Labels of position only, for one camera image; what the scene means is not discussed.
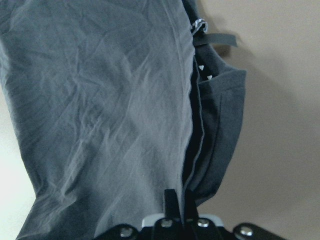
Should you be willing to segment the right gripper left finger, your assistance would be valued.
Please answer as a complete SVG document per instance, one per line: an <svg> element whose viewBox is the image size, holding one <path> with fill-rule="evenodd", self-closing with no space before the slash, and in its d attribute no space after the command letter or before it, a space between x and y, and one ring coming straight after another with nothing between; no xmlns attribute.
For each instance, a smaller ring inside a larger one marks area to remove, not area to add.
<svg viewBox="0 0 320 240"><path fill-rule="evenodd" d="M164 217L173 220L181 219L179 202L174 189L164 190Z"/></svg>

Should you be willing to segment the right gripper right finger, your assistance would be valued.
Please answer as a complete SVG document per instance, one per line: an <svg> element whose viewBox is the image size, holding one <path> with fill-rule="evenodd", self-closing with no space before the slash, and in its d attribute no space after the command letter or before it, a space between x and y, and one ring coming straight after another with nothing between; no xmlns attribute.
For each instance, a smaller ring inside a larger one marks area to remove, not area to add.
<svg viewBox="0 0 320 240"><path fill-rule="evenodd" d="M187 189L184 195L184 215L183 219L185 222L192 222L199 218L197 205L195 201L195 195L193 191Z"/></svg>

